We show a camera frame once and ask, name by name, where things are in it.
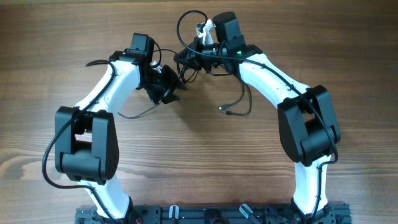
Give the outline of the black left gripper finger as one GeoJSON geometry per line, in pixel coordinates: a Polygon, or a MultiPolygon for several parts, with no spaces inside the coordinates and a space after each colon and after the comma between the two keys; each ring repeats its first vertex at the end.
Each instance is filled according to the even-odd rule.
{"type": "Polygon", "coordinates": [[[171,89],[165,91],[149,90],[148,95],[150,100],[156,105],[158,105],[160,102],[169,104],[180,99],[180,97],[175,95],[171,89]]]}
{"type": "Polygon", "coordinates": [[[188,90],[188,88],[182,83],[177,73],[168,65],[162,67],[161,72],[161,86],[170,91],[188,90]]]}

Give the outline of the black USB cable thin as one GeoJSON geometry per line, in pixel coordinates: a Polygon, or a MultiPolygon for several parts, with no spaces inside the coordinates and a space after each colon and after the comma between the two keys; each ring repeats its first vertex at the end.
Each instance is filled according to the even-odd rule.
{"type": "MultiPolygon", "coordinates": [[[[174,54],[177,54],[176,51],[171,50],[171,49],[157,49],[157,50],[154,50],[154,52],[158,52],[158,53],[159,53],[159,61],[160,61],[161,58],[162,58],[161,53],[162,53],[163,51],[168,51],[168,52],[172,52],[172,53],[174,53],[174,54]]],[[[125,119],[137,119],[137,118],[140,118],[141,116],[145,115],[146,113],[152,111],[152,110],[153,110],[154,108],[156,108],[157,106],[159,106],[159,104],[154,104],[154,105],[153,105],[152,107],[150,107],[149,109],[147,109],[147,110],[145,110],[145,111],[143,111],[143,112],[141,112],[141,113],[139,113],[139,114],[137,114],[137,115],[134,115],[134,116],[126,116],[126,115],[124,115],[124,114],[122,114],[122,113],[120,113],[120,112],[118,112],[118,115],[121,116],[122,118],[125,118],[125,119]]]]}

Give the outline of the black USB cable thick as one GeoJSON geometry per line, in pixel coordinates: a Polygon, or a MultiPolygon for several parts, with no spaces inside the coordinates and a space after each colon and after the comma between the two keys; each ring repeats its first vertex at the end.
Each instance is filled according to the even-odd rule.
{"type": "MultiPolygon", "coordinates": [[[[181,63],[178,63],[178,62],[176,63],[176,66],[177,66],[177,72],[178,72],[179,78],[181,79],[183,84],[193,83],[197,79],[199,70],[194,69],[194,68],[190,68],[188,65],[182,65],[181,63]],[[188,78],[185,78],[185,73],[188,70],[193,70],[193,73],[188,78]]],[[[251,93],[251,89],[249,88],[248,84],[245,84],[241,80],[238,80],[238,81],[239,81],[239,84],[240,84],[240,87],[241,87],[241,94],[240,94],[239,98],[236,101],[232,102],[232,103],[227,103],[227,104],[224,104],[224,105],[221,105],[221,106],[218,107],[218,109],[220,111],[222,111],[225,115],[228,115],[228,116],[247,116],[247,115],[249,115],[251,113],[251,110],[252,110],[252,93],[251,93]],[[245,113],[236,113],[234,111],[230,111],[229,109],[231,107],[233,107],[233,106],[236,106],[238,103],[240,103],[243,100],[243,98],[245,97],[246,94],[248,94],[248,100],[249,100],[249,108],[248,108],[248,110],[245,113]]]]}

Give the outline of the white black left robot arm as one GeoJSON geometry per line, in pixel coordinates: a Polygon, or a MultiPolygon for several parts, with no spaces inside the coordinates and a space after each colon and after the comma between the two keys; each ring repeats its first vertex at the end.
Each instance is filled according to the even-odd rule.
{"type": "Polygon", "coordinates": [[[116,176],[119,146],[114,119],[134,90],[144,89],[153,104],[177,101],[176,89],[185,89],[168,65],[154,62],[158,45],[147,34],[135,33],[131,45],[107,60],[87,65],[107,66],[92,91],[73,107],[55,113],[55,136],[47,151],[55,150],[55,168],[84,188],[96,207],[92,218],[100,223],[140,223],[133,202],[116,176]]]}

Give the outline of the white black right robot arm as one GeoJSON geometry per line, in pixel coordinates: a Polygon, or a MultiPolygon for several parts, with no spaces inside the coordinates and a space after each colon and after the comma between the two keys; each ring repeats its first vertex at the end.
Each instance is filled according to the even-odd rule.
{"type": "Polygon", "coordinates": [[[328,200],[326,169],[338,161],[341,133],[328,90],[309,87],[271,63],[254,44],[247,44],[235,13],[223,12],[197,25],[197,36],[174,60],[194,70],[223,67],[244,86],[252,86],[277,109],[282,148],[295,164],[293,203],[315,220],[328,200]]]}

